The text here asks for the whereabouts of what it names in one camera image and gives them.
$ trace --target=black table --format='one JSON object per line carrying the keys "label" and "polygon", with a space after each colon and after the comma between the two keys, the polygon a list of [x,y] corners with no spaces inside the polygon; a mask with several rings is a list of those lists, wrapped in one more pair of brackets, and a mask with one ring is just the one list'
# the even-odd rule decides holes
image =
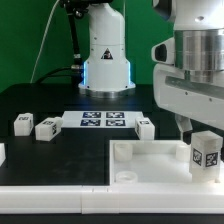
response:
{"label": "black table", "polygon": [[[50,142],[15,137],[13,122],[20,113],[33,113],[35,125],[64,111],[142,111],[156,127],[156,139],[179,139],[174,114],[159,109],[153,87],[139,85],[133,96],[97,99],[79,95],[77,88],[61,84],[19,84],[0,94],[0,142],[7,159],[0,168],[1,186],[108,185],[109,141],[137,140],[133,128],[63,128]],[[196,131],[208,127],[194,122]],[[0,223],[223,223],[222,215],[1,215]]]}

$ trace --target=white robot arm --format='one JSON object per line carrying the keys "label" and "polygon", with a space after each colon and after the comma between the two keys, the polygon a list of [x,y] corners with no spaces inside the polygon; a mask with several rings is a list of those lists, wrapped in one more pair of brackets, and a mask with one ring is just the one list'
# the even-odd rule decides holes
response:
{"label": "white robot arm", "polygon": [[174,37],[156,45],[152,58],[159,107],[178,114],[181,132],[190,119],[224,130],[224,3],[222,0],[153,0],[174,22]]}
{"label": "white robot arm", "polygon": [[76,18],[89,14],[90,56],[84,62],[79,89],[82,94],[99,98],[128,95],[135,88],[125,53],[125,20],[110,7],[108,3],[112,1],[61,0],[61,5]]}

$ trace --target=green background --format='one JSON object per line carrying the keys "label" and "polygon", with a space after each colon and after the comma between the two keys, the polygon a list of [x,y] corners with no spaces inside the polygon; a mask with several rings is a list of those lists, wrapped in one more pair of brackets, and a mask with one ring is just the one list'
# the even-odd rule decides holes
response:
{"label": "green background", "polygon": [[[1,0],[0,8],[0,92],[17,83],[29,83],[45,26],[55,0]],[[172,24],[162,20],[151,0],[126,0],[126,52],[132,64],[132,80],[151,84],[153,45],[172,36]],[[114,0],[113,8],[123,13],[124,0]],[[84,59],[89,54],[88,15],[76,20]],[[35,80],[47,72],[73,63],[69,25],[65,10],[56,9]],[[69,79],[50,79],[69,82]]]}

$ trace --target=white block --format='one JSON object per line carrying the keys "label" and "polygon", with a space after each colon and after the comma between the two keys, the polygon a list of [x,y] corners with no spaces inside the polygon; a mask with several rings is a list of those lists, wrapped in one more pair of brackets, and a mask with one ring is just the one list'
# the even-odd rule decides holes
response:
{"label": "white block", "polygon": [[5,161],[5,145],[0,144],[0,166],[4,163]]}
{"label": "white block", "polygon": [[19,114],[14,122],[15,136],[29,136],[33,129],[33,114]]}
{"label": "white block", "polygon": [[35,127],[36,140],[50,141],[61,132],[63,119],[61,117],[47,118]]}
{"label": "white block", "polygon": [[179,144],[176,147],[176,159],[180,162],[190,162],[191,146],[187,144]]}
{"label": "white block", "polygon": [[147,117],[136,118],[135,132],[140,140],[154,140],[155,138],[155,126]]}
{"label": "white block", "polygon": [[193,182],[219,178],[222,144],[223,138],[210,131],[192,135],[190,173]]}

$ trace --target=blue light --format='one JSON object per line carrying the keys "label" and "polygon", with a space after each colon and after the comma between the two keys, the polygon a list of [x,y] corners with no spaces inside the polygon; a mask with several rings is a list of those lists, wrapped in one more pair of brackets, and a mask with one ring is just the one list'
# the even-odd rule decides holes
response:
{"label": "blue light", "polygon": [[129,78],[129,85],[130,85],[132,83],[132,81],[131,81],[131,63],[130,62],[128,62],[128,69],[129,69],[128,78]]}
{"label": "blue light", "polygon": [[86,62],[83,64],[83,85],[86,85]]}

